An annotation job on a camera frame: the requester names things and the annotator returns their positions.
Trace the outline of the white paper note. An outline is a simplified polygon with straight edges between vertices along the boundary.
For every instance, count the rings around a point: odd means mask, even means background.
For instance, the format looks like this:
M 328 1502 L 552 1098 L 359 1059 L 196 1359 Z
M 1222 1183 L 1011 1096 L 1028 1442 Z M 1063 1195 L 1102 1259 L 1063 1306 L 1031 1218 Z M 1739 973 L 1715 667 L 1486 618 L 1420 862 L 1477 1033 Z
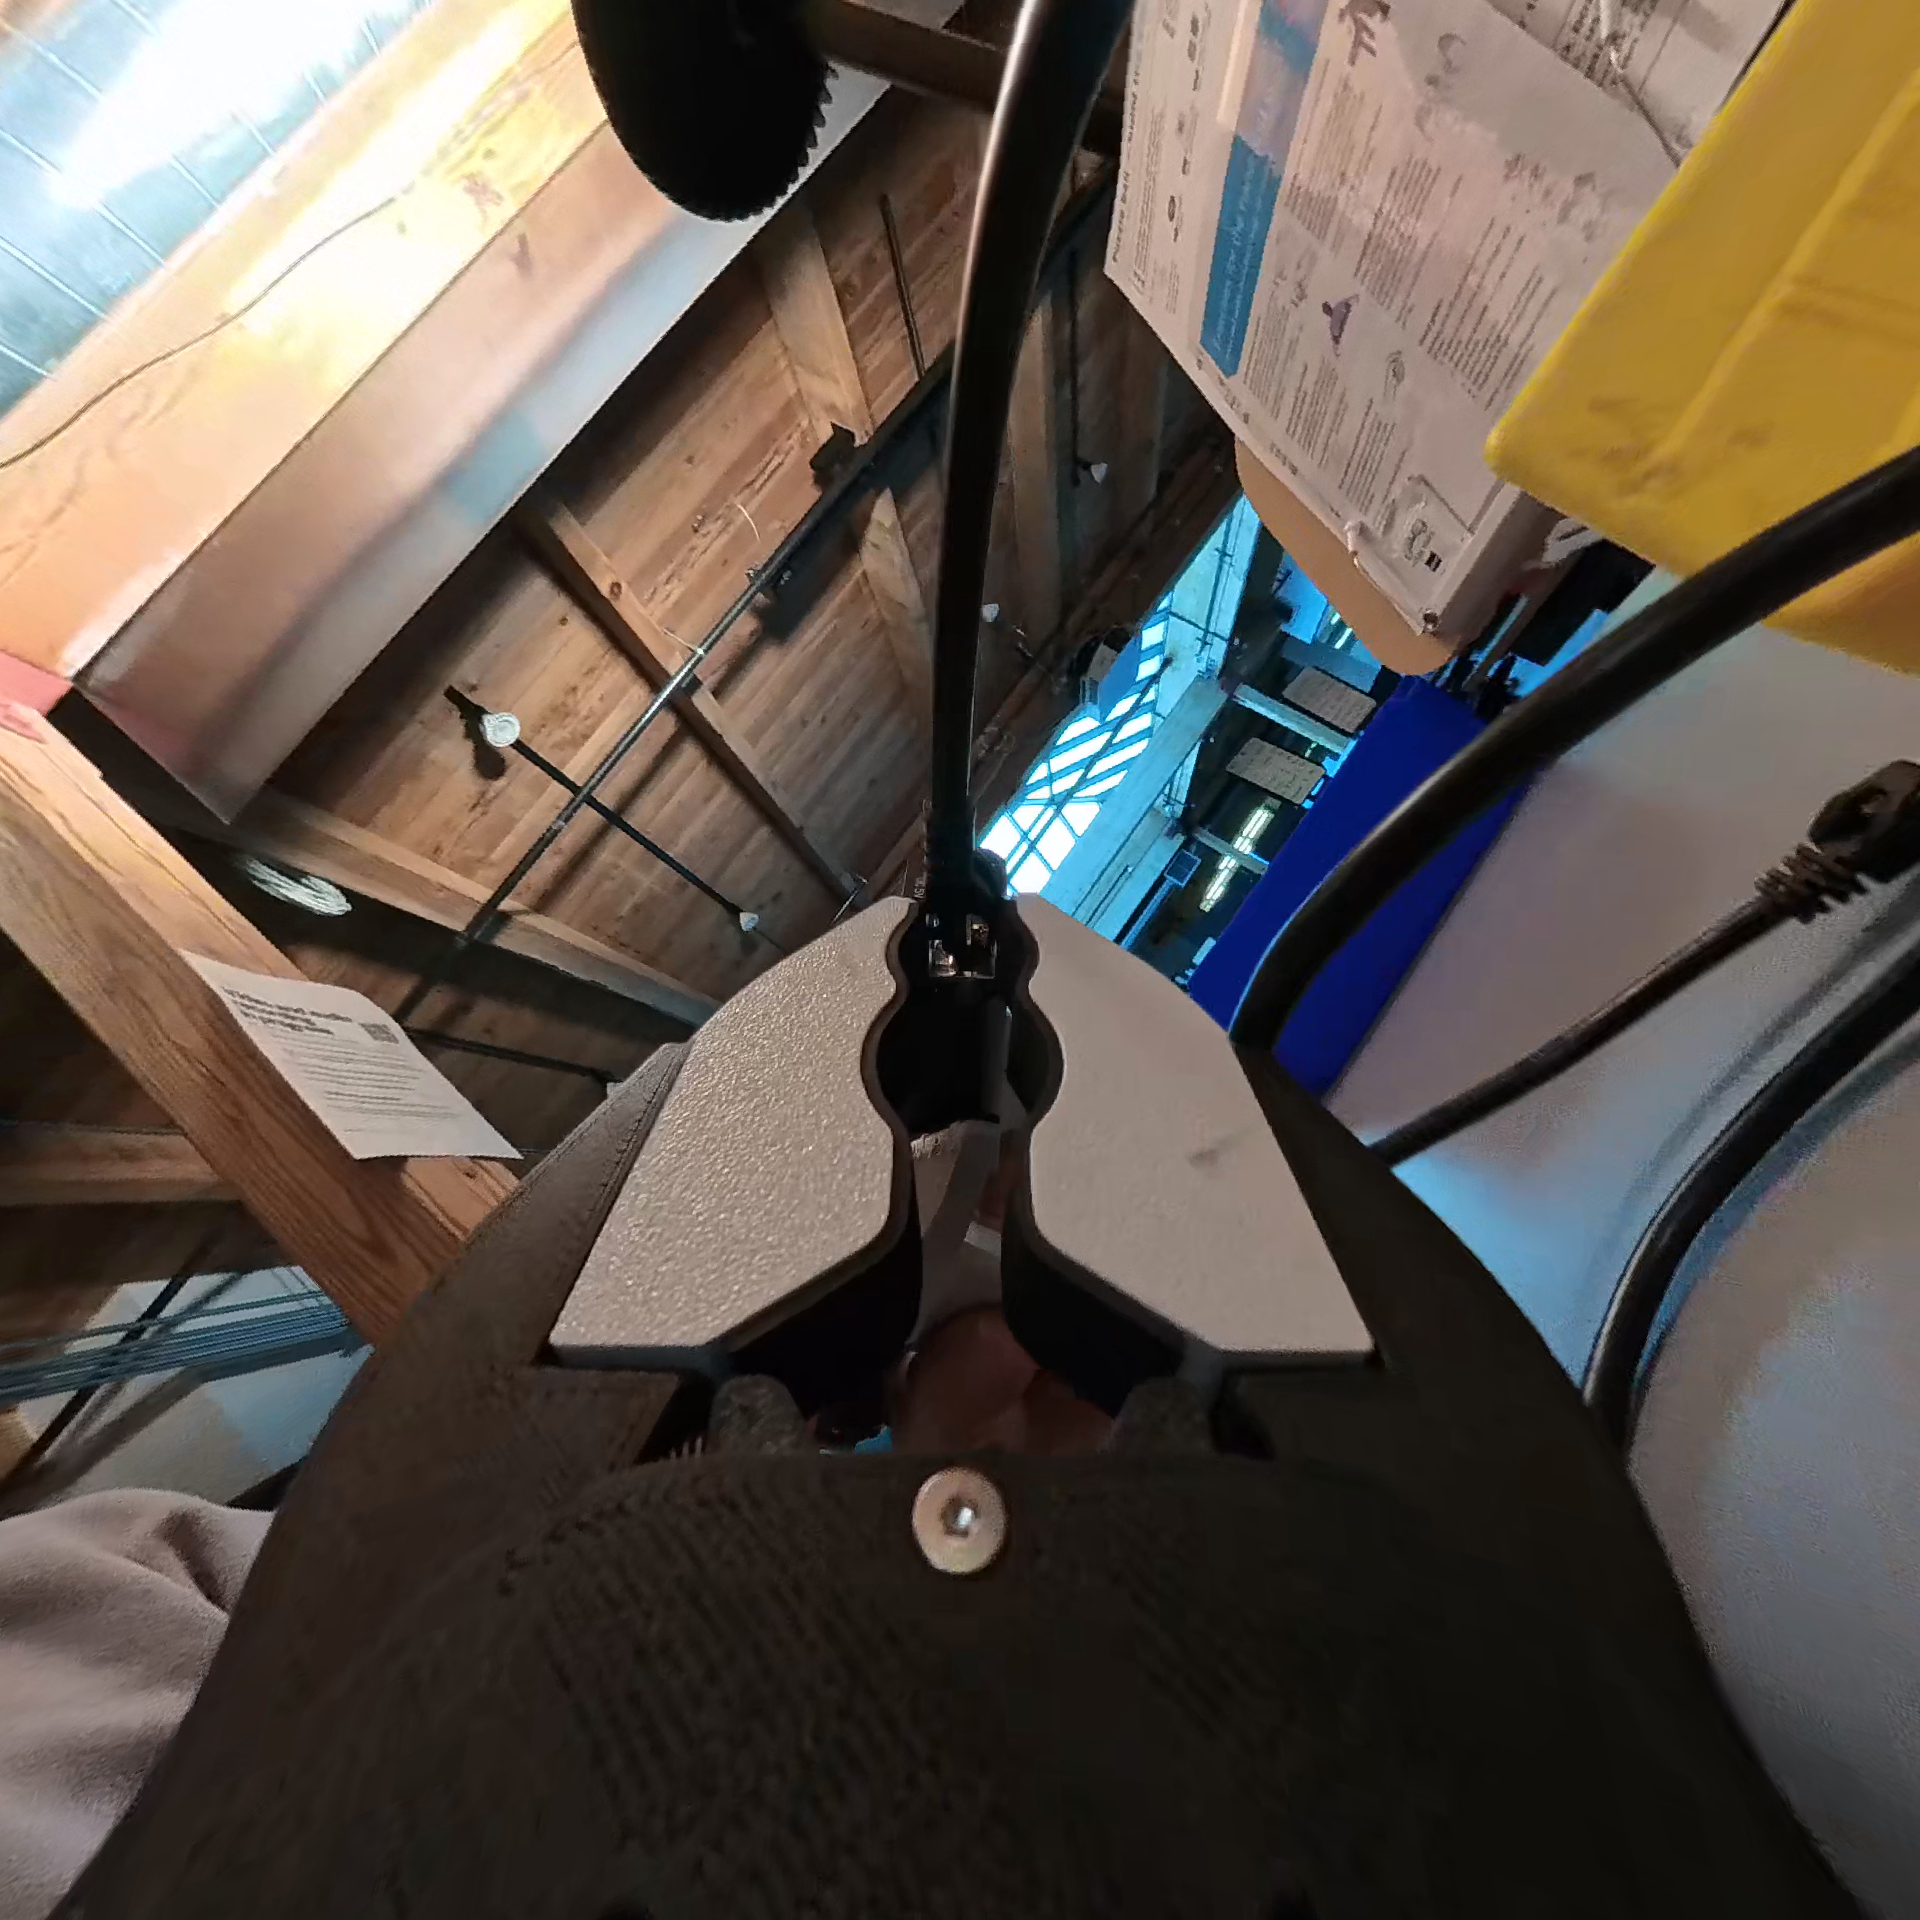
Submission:
M 367 994 L 186 963 L 356 1162 L 524 1158 Z

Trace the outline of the person's left hand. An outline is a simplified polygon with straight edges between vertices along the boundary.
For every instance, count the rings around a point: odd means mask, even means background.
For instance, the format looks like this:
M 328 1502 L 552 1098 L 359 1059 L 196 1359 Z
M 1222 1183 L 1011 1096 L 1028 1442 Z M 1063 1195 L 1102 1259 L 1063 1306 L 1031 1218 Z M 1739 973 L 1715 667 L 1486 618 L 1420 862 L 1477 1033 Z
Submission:
M 1002 1308 L 948 1317 L 902 1361 L 889 1428 L 902 1453 L 1101 1453 L 1113 1418 L 1045 1369 Z

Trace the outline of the grey desk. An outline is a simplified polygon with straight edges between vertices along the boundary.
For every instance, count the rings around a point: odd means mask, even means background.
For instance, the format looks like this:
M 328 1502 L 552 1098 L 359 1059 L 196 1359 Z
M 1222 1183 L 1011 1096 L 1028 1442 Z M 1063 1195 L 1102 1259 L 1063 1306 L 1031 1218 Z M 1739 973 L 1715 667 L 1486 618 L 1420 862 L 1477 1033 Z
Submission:
M 1553 766 L 1328 1105 L 1376 1139 L 1547 1043 L 1917 761 L 1917 679 L 1753 628 Z M 1767 936 L 1553 1087 L 1401 1167 L 1581 1379 L 1709 1144 L 1917 957 L 1917 876 Z M 1750 1740 L 1863 1908 L 1919 1906 L 1917 1021 L 1681 1264 L 1626 1465 Z

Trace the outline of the black round lamp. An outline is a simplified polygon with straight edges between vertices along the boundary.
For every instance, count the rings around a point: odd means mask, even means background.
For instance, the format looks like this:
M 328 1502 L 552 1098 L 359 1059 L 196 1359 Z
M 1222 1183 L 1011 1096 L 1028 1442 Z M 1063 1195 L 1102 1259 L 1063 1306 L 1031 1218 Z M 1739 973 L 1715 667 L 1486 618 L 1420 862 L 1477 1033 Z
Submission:
M 734 224 L 779 206 L 817 149 L 828 63 L 796 3 L 574 3 L 612 131 L 672 205 Z

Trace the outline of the large grid window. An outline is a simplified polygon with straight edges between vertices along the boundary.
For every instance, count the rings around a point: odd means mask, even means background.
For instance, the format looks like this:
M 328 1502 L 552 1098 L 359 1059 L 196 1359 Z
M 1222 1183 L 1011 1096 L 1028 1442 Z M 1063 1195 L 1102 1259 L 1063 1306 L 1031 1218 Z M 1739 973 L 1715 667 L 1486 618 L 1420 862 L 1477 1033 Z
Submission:
M 1110 712 L 1086 705 L 1067 714 L 977 840 L 1002 864 L 1011 895 L 1039 895 L 1059 876 L 1161 721 L 1146 693 L 1125 696 Z

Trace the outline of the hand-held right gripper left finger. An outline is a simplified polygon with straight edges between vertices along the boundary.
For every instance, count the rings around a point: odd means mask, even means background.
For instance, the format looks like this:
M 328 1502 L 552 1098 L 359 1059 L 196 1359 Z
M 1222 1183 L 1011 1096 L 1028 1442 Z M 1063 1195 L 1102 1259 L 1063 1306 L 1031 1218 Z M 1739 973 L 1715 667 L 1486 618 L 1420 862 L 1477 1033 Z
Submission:
M 696 1033 L 552 1327 L 558 1361 L 714 1369 L 899 1245 L 910 1153 L 875 1044 L 912 915 L 879 899 Z

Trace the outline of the wooden beam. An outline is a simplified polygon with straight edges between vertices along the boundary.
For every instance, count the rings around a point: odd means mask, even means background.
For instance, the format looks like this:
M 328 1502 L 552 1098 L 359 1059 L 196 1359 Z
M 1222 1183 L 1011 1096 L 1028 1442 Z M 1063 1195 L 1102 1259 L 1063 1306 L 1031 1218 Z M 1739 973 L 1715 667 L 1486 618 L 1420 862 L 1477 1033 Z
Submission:
M 193 969 L 304 975 L 18 699 L 4 661 L 4 936 L 372 1344 L 515 1189 L 472 1158 L 357 1162 Z

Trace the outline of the person's left forearm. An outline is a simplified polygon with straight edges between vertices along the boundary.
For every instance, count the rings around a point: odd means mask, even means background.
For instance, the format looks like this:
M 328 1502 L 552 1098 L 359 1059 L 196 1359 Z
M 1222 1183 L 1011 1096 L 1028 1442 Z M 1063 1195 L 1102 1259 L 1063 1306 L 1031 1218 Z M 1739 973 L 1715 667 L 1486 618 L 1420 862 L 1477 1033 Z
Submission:
M 68 1896 L 205 1684 L 272 1515 L 113 1490 L 2 1523 L 2 1913 Z

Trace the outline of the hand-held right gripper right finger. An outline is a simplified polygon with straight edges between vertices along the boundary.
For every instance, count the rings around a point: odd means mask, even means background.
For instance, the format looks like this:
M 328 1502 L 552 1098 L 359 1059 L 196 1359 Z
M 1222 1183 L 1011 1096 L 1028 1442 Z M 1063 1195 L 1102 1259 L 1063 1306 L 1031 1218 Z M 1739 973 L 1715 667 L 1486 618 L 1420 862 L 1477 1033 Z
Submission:
M 1376 1342 L 1226 1032 L 1056 905 L 1021 897 L 1017 912 L 1017 1340 L 1047 1369 L 1370 1361 Z

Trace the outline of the paper instruction sheet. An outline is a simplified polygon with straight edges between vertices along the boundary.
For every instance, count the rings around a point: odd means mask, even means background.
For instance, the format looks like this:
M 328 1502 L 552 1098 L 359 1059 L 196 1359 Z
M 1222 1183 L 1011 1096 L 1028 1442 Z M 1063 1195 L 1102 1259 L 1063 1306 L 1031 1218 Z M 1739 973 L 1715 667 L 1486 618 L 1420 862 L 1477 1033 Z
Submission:
M 1108 275 L 1236 439 L 1439 584 L 1530 495 L 1489 436 L 1782 11 L 1135 4 Z

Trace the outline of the wooden sign board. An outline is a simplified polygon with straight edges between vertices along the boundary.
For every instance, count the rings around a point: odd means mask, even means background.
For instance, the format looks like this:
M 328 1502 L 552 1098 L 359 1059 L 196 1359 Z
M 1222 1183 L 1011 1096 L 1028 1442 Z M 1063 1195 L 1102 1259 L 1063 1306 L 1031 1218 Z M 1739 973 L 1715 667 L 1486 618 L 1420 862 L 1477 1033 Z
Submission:
M 1387 544 L 1363 524 L 1338 531 L 1244 439 L 1236 442 L 1236 473 L 1261 528 L 1356 640 L 1404 676 L 1446 665 L 1486 634 L 1508 595 L 1546 597 L 1600 543 L 1584 524 L 1523 495 L 1463 559 L 1443 566 L 1439 584 L 1418 585 L 1392 572 Z

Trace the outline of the yellow plastic bin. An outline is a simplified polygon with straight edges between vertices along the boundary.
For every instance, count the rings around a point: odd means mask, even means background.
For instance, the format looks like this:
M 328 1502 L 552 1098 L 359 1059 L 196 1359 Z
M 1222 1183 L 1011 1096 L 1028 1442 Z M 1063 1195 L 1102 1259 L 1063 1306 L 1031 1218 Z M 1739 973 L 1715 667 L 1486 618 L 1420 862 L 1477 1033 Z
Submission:
M 1687 580 L 1917 436 L 1919 6 L 1793 4 L 1487 463 Z

